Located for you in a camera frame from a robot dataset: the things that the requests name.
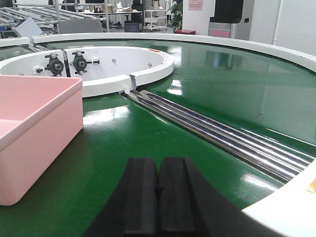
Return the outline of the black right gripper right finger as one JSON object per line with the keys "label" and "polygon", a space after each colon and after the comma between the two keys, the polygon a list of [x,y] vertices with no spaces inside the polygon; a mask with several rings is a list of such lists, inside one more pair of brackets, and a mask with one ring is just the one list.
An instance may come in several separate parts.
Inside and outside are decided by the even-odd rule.
{"label": "black right gripper right finger", "polygon": [[246,237],[249,218],[203,177],[188,158],[164,158],[159,172],[162,237]]}

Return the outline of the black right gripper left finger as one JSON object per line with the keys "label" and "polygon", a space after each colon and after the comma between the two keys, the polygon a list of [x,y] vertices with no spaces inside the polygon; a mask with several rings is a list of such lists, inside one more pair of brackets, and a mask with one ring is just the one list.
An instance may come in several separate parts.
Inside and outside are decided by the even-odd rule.
{"label": "black right gripper left finger", "polygon": [[85,237],[155,237],[158,172],[149,158],[129,158],[115,190]]}

